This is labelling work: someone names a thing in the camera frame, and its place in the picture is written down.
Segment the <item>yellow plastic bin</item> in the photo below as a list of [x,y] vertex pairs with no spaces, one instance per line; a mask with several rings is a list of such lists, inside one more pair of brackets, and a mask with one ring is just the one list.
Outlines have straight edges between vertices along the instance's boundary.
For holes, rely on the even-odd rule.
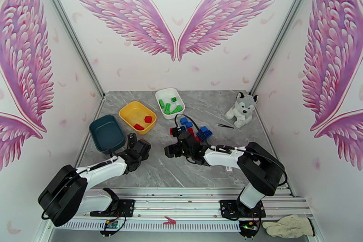
[[[141,102],[132,101],[125,105],[123,108],[119,110],[119,117],[134,131],[136,131],[140,135],[145,135],[148,133],[155,125],[157,121],[156,114],[151,111],[148,107],[143,105]],[[145,123],[145,116],[152,116],[151,123]],[[144,127],[144,130],[138,131],[133,126],[135,124],[139,124]]]

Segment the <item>white plastic bin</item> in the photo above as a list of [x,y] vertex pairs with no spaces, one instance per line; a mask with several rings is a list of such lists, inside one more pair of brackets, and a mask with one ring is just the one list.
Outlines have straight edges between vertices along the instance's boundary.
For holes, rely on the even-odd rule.
[[[178,101],[176,103],[172,103],[170,101],[170,98],[174,97],[174,96],[176,96],[178,98]],[[170,111],[174,110],[177,105],[181,105],[183,107],[183,110],[176,114],[165,114],[164,109],[161,109],[161,107],[159,105],[159,109],[165,119],[168,119],[168,120],[174,119],[176,115],[182,114],[185,110],[185,104],[184,104],[181,96],[179,95],[178,91],[175,88],[161,89],[155,93],[155,97],[156,97],[156,101],[157,101],[158,105],[159,105],[159,102],[158,102],[159,99],[162,99],[164,104],[170,103],[171,104]]]

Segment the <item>grey white husky plush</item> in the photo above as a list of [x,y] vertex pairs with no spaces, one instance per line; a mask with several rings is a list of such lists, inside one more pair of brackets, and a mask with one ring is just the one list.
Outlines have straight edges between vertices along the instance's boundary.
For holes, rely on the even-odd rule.
[[252,120],[258,98],[258,95],[252,95],[245,90],[238,92],[235,104],[225,113],[225,118],[235,119],[234,126],[242,128]]

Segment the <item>aluminium frame post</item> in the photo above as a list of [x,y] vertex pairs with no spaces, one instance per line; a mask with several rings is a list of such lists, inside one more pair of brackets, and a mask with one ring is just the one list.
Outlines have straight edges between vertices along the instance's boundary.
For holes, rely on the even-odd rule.
[[282,25],[273,41],[273,44],[262,64],[261,69],[259,70],[257,77],[250,88],[250,93],[255,94],[260,86],[261,82],[263,81],[264,77],[267,75],[267,72],[274,60],[274,57],[279,50],[280,46],[282,45],[285,37],[290,30],[291,26],[293,25],[293,21],[295,16],[297,15],[302,3],[304,0],[293,0],[291,6],[282,22]]
[[78,57],[82,61],[83,66],[85,67],[89,77],[91,78],[92,83],[94,84],[98,94],[100,95],[101,99],[104,99],[105,92],[91,66],[90,61],[87,58],[86,52],[83,49],[81,42],[75,32],[75,29],[71,23],[70,18],[67,16],[67,13],[62,5],[61,0],[50,0],[58,18],[60,19],[63,28],[67,36],[69,37]]

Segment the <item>long red lego brick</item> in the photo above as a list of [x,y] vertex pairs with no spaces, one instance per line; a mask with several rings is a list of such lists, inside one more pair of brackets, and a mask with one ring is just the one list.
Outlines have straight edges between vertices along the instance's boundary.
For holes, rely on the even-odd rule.
[[200,140],[200,138],[197,136],[197,135],[195,135],[195,133],[194,133],[194,129],[193,128],[187,128],[187,131],[191,134],[191,135],[193,135],[194,136],[194,138],[196,139],[196,141],[197,142],[200,142],[201,140]]

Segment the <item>white work glove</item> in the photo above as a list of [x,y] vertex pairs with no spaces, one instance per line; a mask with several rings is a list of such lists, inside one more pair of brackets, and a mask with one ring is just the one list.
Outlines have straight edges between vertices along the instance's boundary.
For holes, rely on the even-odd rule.
[[262,222],[262,227],[272,237],[284,239],[299,238],[302,236],[315,236],[315,229],[309,218],[289,215],[277,222]]

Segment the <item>small circuit board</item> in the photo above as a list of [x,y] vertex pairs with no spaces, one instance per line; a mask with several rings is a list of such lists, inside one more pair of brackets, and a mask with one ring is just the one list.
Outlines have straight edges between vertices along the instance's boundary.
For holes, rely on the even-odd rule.
[[111,237],[117,232],[119,232],[124,227],[125,223],[126,221],[119,222],[118,220],[116,221],[107,220],[104,224],[103,229],[100,230],[99,233],[103,237]]
[[260,224],[255,221],[239,221],[239,234],[245,238],[253,238],[260,230]]

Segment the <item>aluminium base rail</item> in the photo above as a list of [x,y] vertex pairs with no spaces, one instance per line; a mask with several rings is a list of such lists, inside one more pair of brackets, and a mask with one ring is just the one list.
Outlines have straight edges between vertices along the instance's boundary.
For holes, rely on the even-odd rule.
[[[237,188],[115,188],[121,199],[133,199],[133,220],[222,220],[219,201],[236,199]],[[308,201],[294,197],[289,188],[278,188],[262,200],[266,220],[296,214],[313,219]]]

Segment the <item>teal plastic bin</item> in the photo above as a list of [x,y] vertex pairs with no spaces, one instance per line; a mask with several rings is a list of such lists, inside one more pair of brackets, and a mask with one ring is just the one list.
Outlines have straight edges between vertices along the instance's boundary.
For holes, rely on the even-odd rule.
[[108,154],[109,150],[116,151],[125,145],[124,132],[111,114],[94,120],[89,125],[89,131],[96,149],[103,154]]

